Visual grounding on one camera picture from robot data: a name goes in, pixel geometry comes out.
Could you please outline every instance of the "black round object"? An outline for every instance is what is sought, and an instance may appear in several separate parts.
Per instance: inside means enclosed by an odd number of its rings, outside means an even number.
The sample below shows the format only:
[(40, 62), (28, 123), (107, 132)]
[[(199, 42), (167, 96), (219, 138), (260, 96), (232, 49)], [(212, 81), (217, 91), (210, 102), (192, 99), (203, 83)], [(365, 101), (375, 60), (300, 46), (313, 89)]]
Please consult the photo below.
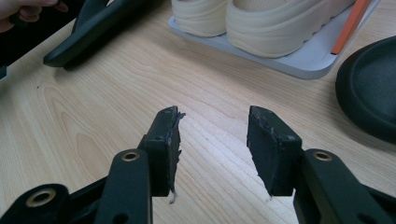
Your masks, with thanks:
[(353, 122), (377, 138), (396, 143), (396, 36), (349, 56), (338, 70), (335, 90)]

